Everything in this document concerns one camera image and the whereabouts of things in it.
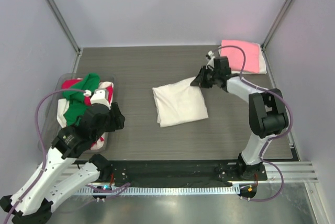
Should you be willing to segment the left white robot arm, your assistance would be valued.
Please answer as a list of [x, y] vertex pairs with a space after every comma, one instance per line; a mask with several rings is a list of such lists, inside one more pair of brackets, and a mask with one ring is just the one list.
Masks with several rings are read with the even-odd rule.
[[121, 130], [125, 125], [117, 103], [93, 104], [78, 124], [62, 128], [52, 142], [43, 162], [15, 194], [1, 198], [7, 212], [5, 223], [47, 223], [53, 212], [78, 189], [95, 181], [107, 181], [112, 164], [101, 154], [93, 155], [83, 167], [65, 180], [60, 175], [87, 151], [103, 133]]

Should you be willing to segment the white and green raglan shirt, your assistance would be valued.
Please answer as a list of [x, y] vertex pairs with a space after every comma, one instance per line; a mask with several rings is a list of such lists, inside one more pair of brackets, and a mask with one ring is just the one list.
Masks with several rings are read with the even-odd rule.
[[199, 87], [191, 86], [194, 77], [152, 89], [161, 128], [208, 118], [205, 100]]

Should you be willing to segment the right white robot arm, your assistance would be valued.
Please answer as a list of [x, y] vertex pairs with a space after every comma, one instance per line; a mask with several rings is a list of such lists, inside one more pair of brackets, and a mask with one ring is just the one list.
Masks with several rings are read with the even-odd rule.
[[259, 87], [233, 74], [227, 57], [206, 55], [208, 63], [200, 68], [191, 86], [218, 86], [226, 93], [248, 103], [249, 126], [252, 131], [245, 149], [239, 153], [236, 173], [242, 180], [251, 180], [261, 170], [262, 156], [273, 138], [288, 127], [289, 118], [282, 92]]

